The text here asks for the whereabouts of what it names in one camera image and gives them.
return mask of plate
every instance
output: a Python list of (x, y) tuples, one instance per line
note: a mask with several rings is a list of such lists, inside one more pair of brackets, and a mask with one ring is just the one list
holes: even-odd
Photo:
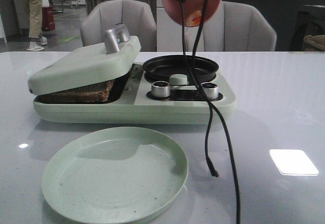
[(47, 203), (84, 223), (144, 223), (183, 188), (188, 162), (168, 136), (142, 127), (85, 135), (49, 161), (42, 178)]

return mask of white table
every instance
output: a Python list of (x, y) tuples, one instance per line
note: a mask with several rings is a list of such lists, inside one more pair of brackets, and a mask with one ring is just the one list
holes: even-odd
[[(75, 223), (49, 207), (41, 191), (48, 161), (69, 142), (111, 124), (41, 120), (34, 112), (29, 76), (67, 52), (0, 54), (0, 223)], [(140, 53), (136, 62), (164, 53)], [(238, 99), (227, 122), (239, 177), (242, 223), (325, 223), (325, 54), (288, 52), (198, 53), (215, 60)], [(204, 125), (138, 125), (175, 139), (189, 160), (189, 178), (175, 203), (151, 223), (235, 223), (229, 152), (213, 126), (209, 175)], [(270, 149), (303, 150), (316, 176), (282, 175)]]

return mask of power cord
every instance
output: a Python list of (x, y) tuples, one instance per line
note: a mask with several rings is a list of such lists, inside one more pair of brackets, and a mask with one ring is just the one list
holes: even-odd
[(196, 40), (194, 42), (193, 51), (192, 51), (191, 66), (189, 65), (189, 62), (188, 62), (188, 59), (187, 59), (187, 56), (185, 53), (186, 40), (185, 40), (184, 8), (183, 8), (182, 2), (179, 1), (179, 3), (180, 3), (181, 12), (182, 12), (182, 49), (183, 49), (184, 60), (185, 60), (188, 72), (189, 72), (192, 80), (194, 81), (194, 85), (195, 85), (196, 89), (199, 91), (200, 95), (204, 98), (204, 100), (208, 103), (208, 106), (209, 106), (210, 117), (209, 117), (209, 122), (208, 122), (207, 130), (206, 130), (206, 135), (205, 135), (205, 156), (206, 156), (207, 165), (208, 165), (211, 175), (213, 177), (218, 177), (219, 174), (215, 170), (213, 163), (212, 163), (211, 159), (209, 158), (209, 154), (208, 154), (208, 139), (209, 139), (209, 133), (210, 133), (212, 119), (213, 119), (213, 110), (214, 110), (217, 113), (218, 117), (220, 118), (220, 121), (222, 123), (223, 129), (225, 132), (227, 144), (228, 144), (230, 160), (231, 160), (231, 165), (232, 165), (233, 178), (234, 178), (235, 192), (236, 192), (236, 223), (240, 224), (240, 222), (241, 222), (241, 218), (240, 218), (240, 216), (241, 216), (240, 190), (239, 190), (237, 170), (236, 170), (236, 164), (235, 164), (235, 158), (234, 158), (233, 147), (232, 147), (232, 143), (231, 143), (231, 139), (230, 139), (230, 134), (229, 134), (229, 131), (228, 131), (228, 128), (227, 128), (227, 125), (226, 125), (223, 115), (216, 108), (216, 106), (214, 104), (212, 104), (212, 102), (207, 98), (207, 96), (206, 96), (205, 92), (203, 91), (203, 88), (198, 80), (198, 77), (197, 77), (196, 71), (195, 71), (196, 51), (197, 51), (197, 47), (198, 47), (201, 33), (203, 30), (204, 17), (205, 17), (205, 13), (206, 13), (206, 9), (207, 9), (208, 0), (204, 0), (199, 29), (198, 29), (198, 33), (196, 36)]

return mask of frying pan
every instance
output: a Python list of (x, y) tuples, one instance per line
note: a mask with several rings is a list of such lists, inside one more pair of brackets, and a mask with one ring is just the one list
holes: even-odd
[[(196, 56), (195, 72), (200, 83), (211, 81), (218, 71), (219, 65), (207, 58)], [(166, 55), (159, 56), (147, 60), (143, 63), (143, 70), (146, 72), (146, 77), (153, 81), (169, 81), (169, 77), (173, 74), (185, 74), (189, 85), (193, 85), (185, 59), (183, 55)]]

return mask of gray chair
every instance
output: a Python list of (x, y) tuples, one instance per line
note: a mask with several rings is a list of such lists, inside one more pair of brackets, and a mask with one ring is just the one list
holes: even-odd
[[(198, 28), (186, 29), (186, 49), (193, 49)], [(274, 51), (276, 32), (253, 6), (221, 2), (204, 26), (197, 51)]]
[(157, 26), (147, 3), (113, 0), (98, 4), (81, 25), (83, 46), (102, 43), (104, 32), (124, 23), (131, 36), (140, 40), (141, 51), (156, 51)]

